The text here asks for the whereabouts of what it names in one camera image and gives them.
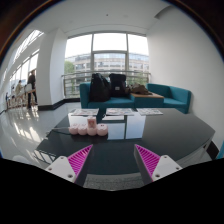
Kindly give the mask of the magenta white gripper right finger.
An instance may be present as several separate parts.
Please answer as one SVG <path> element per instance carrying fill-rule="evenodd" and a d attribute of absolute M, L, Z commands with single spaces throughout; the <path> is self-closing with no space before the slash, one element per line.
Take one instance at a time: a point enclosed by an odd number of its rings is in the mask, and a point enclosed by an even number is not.
<path fill-rule="evenodd" d="M 159 156 L 140 145 L 134 145 L 134 157 L 144 184 L 152 183 L 182 169 L 168 155 Z"/>

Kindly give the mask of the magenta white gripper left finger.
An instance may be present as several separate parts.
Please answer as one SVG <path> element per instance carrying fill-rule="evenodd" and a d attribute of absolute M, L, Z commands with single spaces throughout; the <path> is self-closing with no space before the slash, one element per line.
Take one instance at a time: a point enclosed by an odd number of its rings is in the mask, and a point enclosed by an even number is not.
<path fill-rule="evenodd" d="M 87 160 L 92 146 L 86 146 L 70 156 L 59 156 L 46 171 L 72 183 L 84 183 L 87 171 Z"/>

